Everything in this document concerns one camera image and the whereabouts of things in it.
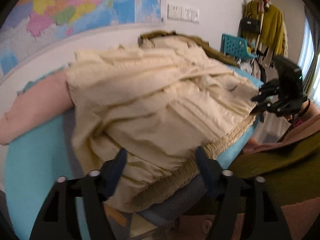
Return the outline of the person's right hand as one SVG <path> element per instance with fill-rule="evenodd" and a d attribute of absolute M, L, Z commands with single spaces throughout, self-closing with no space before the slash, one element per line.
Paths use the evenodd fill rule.
<path fill-rule="evenodd" d="M 295 118 L 293 115 L 285 116 L 285 119 L 290 122 L 306 122 L 307 120 L 311 119 L 312 117 L 319 114 L 319 106 L 317 106 L 313 101 L 308 99 L 306 102 L 302 104 L 302 108 L 300 112 L 297 114 Z"/>

